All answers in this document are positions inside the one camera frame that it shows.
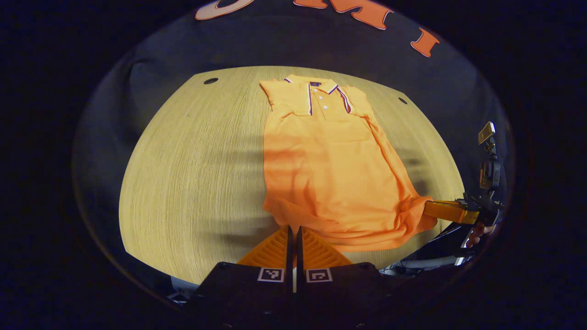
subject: human hand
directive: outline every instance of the human hand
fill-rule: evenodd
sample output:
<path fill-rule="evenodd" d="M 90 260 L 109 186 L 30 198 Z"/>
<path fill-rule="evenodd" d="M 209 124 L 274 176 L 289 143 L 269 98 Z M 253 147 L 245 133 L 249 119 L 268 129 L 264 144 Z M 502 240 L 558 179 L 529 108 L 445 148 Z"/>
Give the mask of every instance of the human hand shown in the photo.
<path fill-rule="evenodd" d="M 479 243 L 479 241 L 481 240 L 480 237 L 483 235 L 491 235 L 495 230 L 495 226 L 496 225 L 493 225 L 491 227 L 485 227 L 484 224 L 478 223 L 477 226 L 473 228 L 473 232 L 471 232 L 471 234 L 469 235 L 469 240 L 467 241 L 466 247 L 470 248 L 475 244 Z"/>

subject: dark background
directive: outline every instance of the dark background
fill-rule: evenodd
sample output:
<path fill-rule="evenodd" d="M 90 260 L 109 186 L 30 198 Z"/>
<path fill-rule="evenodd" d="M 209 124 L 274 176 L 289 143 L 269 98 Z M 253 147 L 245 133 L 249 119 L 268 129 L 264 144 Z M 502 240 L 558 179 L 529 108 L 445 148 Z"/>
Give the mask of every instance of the dark background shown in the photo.
<path fill-rule="evenodd" d="M 8 97 L 2 140 L 10 165 L 4 210 L 15 212 L 3 212 L 9 258 L 2 310 L 10 328 L 187 326 L 97 249 L 77 210 L 70 161 L 81 111 L 104 74 L 132 45 L 197 5 L 3 7 Z M 574 143 L 584 130 L 581 114 L 573 111 L 580 109 L 573 101 L 579 100 L 575 79 L 585 50 L 584 9 L 573 2 L 530 1 L 398 1 L 392 8 L 433 26 L 485 75 L 511 120 L 518 169 L 508 214 L 516 221 L 504 223 L 496 248 L 452 296 L 423 307 L 406 324 L 442 319 L 459 328 L 468 322 L 577 326 L 585 269 L 573 256 L 579 245 L 571 243 L 582 226 L 580 216 L 566 213 L 585 201 L 579 190 L 585 180 L 573 176 L 581 154 L 568 151 L 579 150 Z M 568 183 L 573 185 L 562 188 Z"/>

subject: shirt collar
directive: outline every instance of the shirt collar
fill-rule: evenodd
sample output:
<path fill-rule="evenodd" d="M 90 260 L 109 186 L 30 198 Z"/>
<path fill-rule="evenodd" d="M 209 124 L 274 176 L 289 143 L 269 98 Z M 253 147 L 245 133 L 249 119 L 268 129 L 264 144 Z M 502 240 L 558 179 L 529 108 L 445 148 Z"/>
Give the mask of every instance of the shirt collar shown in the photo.
<path fill-rule="evenodd" d="M 311 88 L 319 89 L 325 93 L 332 93 L 337 87 L 338 84 L 335 83 L 332 79 L 322 79 L 322 78 L 313 78 L 313 77 L 303 77 L 303 76 L 296 76 L 296 75 L 289 75 L 285 78 L 286 81 L 291 83 L 312 83 L 316 82 L 319 83 L 319 86 L 311 86 Z"/>

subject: wooden table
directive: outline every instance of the wooden table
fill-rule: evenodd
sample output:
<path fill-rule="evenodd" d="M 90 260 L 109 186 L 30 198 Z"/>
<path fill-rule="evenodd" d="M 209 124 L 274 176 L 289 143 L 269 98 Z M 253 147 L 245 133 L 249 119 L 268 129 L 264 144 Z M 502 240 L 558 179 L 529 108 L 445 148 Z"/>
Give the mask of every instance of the wooden table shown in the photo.
<path fill-rule="evenodd" d="M 461 198 L 463 182 L 436 129 L 409 97 L 361 78 L 317 69 L 256 66 L 194 75 L 143 132 L 124 175 L 120 231 L 142 262 L 199 284 L 220 261 L 237 262 L 278 229 L 262 208 L 263 129 L 271 111 L 260 80 L 289 74 L 331 78 L 367 94 L 414 187 L 435 200 Z M 204 84 L 210 78 L 218 81 Z M 390 265 L 430 241 L 448 221 L 386 251 L 346 252 Z"/>

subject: orange polo shirt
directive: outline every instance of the orange polo shirt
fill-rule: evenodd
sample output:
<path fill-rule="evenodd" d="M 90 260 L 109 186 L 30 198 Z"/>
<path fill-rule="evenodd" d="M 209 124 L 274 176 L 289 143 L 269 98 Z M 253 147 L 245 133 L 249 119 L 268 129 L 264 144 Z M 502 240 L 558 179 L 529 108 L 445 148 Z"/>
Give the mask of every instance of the orange polo shirt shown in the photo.
<path fill-rule="evenodd" d="M 339 251 L 396 248 L 436 225 L 361 90 L 289 75 L 261 81 L 272 112 L 263 138 L 264 209 Z"/>

